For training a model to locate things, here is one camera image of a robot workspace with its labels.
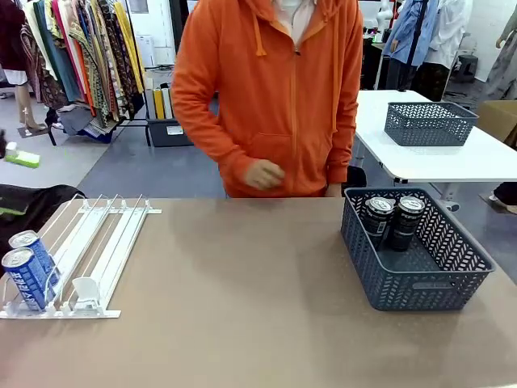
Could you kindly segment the person's right hand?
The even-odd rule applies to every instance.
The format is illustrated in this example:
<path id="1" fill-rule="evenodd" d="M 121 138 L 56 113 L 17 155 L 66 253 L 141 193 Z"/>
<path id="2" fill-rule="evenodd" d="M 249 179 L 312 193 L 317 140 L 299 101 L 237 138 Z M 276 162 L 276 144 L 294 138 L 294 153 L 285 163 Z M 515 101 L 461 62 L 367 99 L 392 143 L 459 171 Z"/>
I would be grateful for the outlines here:
<path id="1" fill-rule="evenodd" d="M 266 159 L 255 159 L 246 170 L 244 182 L 252 188 L 267 190 L 280 186 L 284 176 L 284 170 L 275 163 Z"/>

